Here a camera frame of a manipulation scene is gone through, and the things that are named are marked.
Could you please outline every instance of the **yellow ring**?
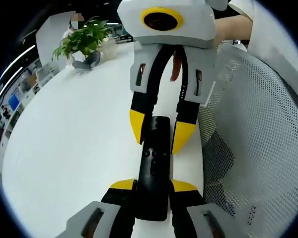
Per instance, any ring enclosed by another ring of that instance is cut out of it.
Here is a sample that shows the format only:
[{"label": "yellow ring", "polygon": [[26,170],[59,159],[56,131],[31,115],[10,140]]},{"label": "yellow ring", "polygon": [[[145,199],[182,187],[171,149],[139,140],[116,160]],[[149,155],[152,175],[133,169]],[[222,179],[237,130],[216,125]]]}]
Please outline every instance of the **yellow ring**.
[{"label": "yellow ring", "polygon": [[142,13],[141,13],[141,20],[142,20],[143,24],[146,27],[148,27],[148,26],[145,24],[145,17],[150,13],[165,13],[165,14],[168,14],[170,16],[173,16],[176,19],[178,24],[175,28],[173,28],[171,30],[168,30],[168,31],[178,29],[183,24],[183,17],[179,12],[177,12],[173,9],[167,8],[167,7],[154,6],[154,7],[150,7],[150,8],[147,8],[147,9],[143,10]]}]

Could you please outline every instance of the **white table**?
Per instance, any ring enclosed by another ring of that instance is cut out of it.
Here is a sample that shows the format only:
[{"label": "white table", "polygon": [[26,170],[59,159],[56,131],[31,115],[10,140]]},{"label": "white table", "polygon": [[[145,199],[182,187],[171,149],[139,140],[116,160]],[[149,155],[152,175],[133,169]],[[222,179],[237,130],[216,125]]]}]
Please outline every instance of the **white table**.
[{"label": "white table", "polygon": [[[68,67],[50,80],[25,108],[3,161],[3,189],[17,218],[36,238],[52,238],[73,214],[100,201],[111,184],[136,178],[142,146],[136,143],[129,109],[133,43],[118,57],[78,75]],[[161,80],[154,116],[174,125],[181,80]],[[202,149],[195,133],[174,156],[173,178],[203,191]],[[171,220],[136,220],[132,237],[174,237]]]}]

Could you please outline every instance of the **white round table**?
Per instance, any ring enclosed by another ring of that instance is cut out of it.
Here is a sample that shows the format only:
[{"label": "white round table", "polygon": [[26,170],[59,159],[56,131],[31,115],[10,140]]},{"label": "white round table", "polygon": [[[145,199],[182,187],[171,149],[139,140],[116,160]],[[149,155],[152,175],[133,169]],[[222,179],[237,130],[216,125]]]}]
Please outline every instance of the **white round table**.
[{"label": "white round table", "polygon": [[[129,109],[133,43],[118,46],[116,59],[91,72],[68,67],[25,108],[9,139],[3,190],[16,217],[35,238],[53,238],[66,221],[100,201],[116,181],[137,178],[142,146],[136,143]],[[181,80],[170,82],[172,61],[162,76],[154,116],[176,118]],[[173,158],[173,178],[203,192],[199,126]],[[133,238],[174,237],[165,222],[136,220]]]}]

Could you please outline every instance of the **ceiling light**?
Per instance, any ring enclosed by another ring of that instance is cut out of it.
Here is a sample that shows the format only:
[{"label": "ceiling light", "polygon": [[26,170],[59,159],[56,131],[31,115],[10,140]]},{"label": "ceiling light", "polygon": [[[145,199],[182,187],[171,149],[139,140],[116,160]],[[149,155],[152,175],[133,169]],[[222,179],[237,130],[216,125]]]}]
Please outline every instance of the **ceiling light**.
[{"label": "ceiling light", "polygon": [[17,62],[22,56],[24,56],[26,53],[28,53],[31,49],[33,49],[35,47],[35,45],[31,46],[30,48],[28,48],[25,52],[23,52],[22,54],[20,54],[17,58],[15,58],[14,61],[12,61],[11,64],[9,64],[9,66],[5,69],[5,71],[3,71],[2,75],[0,76],[0,80],[2,79],[2,77],[4,76],[4,74],[11,68],[12,65],[14,65],[15,62]]},{"label": "ceiling light", "polygon": [[3,88],[0,91],[0,96],[1,94],[4,92],[5,88],[8,86],[8,84],[13,80],[14,77],[16,77],[16,75],[23,69],[23,67],[20,67],[20,69],[18,69],[17,72],[14,73],[14,75],[12,75],[12,77],[9,79],[9,81],[3,86]]}]

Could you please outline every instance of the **camera lens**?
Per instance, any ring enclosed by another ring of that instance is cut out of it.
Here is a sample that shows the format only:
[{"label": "camera lens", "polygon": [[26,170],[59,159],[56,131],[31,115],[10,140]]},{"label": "camera lens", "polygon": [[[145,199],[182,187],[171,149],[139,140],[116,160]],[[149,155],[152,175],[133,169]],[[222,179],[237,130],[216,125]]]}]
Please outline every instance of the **camera lens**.
[{"label": "camera lens", "polygon": [[177,20],[167,14],[162,12],[149,13],[144,18],[145,24],[153,30],[157,31],[169,31],[177,27]]}]

